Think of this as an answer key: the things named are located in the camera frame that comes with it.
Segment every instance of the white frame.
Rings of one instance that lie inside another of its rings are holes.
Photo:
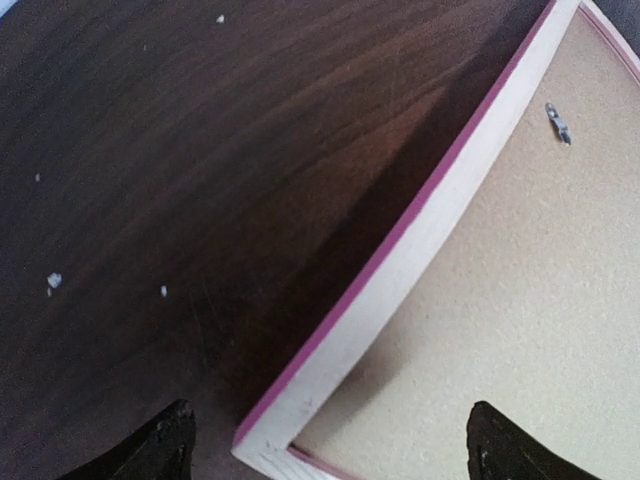
[[[349,478],[291,442],[364,355],[462,217],[578,8],[640,79],[637,55],[591,0],[551,0],[411,205],[239,427],[235,457],[274,480]]]

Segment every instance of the small white crumb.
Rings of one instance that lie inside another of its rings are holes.
[[[52,273],[47,277],[47,283],[51,288],[58,288],[62,283],[62,275],[59,273]]]

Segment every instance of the pink edge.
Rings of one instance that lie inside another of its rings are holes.
[[[640,70],[638,70],[635,62],[631,59],[631,57],[629,57],[629,54],[626,52],[623,46],[620,45],[618,39],[611,34],[609,27],[602,23],[598,16],[584,3],[580,4],[580,12],[582,12],[587,20],[589,20],[589,22],[595,27],[598,33],[600,33],[600,35],[607,41],[613,51],[618,54],[622,62],[636,79],[636,82],[640,84]]]
[[[329,473],[331,475],[333,475],[336,478],[339,478],[340,480],[360,480],[357,477],[354,477],[353,475],[350,475],[348,473],[343,472],[342,470],[339,470],[335,467],[332,467],[331,465],[329,465],[328,463],[314,457],[313,455],[310,455],[302,450],[299,450],[296,447],[289,447],[287,448],[287,451],[293,455],[294,457],[296,457],[298,460],[302,460],[304,463],[308,463],[309,465],[313,465],[316,468],[319,468],[320,470],[322,470],[323,472]]]
[[[344,312],[349,305],[354,301],[358,294],[362,291],[369,279],[375,274],[376,270],[384,259],[389,255],[389,252],[398,243],[398,240],[402,237],[409,225],[413,223],[418,216],[424,205],[427,203],[431,194],[440,184],[445,174],[449,171],[449,168],[453,165],[458,158],[462,147],[467,143],[469,137],[477,128],[478,124],[484,117],[485,113],[494,102],[498,93],[502,90],[511,73],[515,70],[516,66],[522,59],[522,56],[526,52],[527,48],[533,41],[536,33],[540,30],[540,27],[549,16],[556,0],[551,0],[545,7],[544,11],[538,17],[535,24],[525,37],[524,41],[516,50],[506,68],[500,74],[496,82],[493,84],[487,95],[484,97],[476,111],[473,113],[465,127],[462,129],[456,140],[453,142],[449,150],[442,158],[438,166],[434,169],[431,176],[426,183],[418,191],[418,194],[411,201],[409,207],[403,212],[400,219],[396,222],[389,234],[383,240],[382,244],[375,251],[373,256],[366,263],[364,268],[360,271],[355,280],[344,292],[342,297],[334,305],[331,311],[324,318],[320,326],[313,332],[309,340],[302,346],[296,356],[282,371],[280,376],[271,385],[267,392],[262,396],[260,401],[253,407],[249,415],[244,419],[233,439],[233,445],[236,446],[245,438],[247,433],[255,426],[260,417],[269,409],[278,396],[284,391],[291,379],[295,376],[296,372],[304,365],[307,359],[311,356],[316,348],[322,343],[325,337],[329,334],[331,329],[338,323]]]

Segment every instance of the dark brown wood surface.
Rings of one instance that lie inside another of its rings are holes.
[[[234,428],[545,3],[20,0],[0,19],[0,478],[61,475],[177,397],[195,480],[260,478]]]

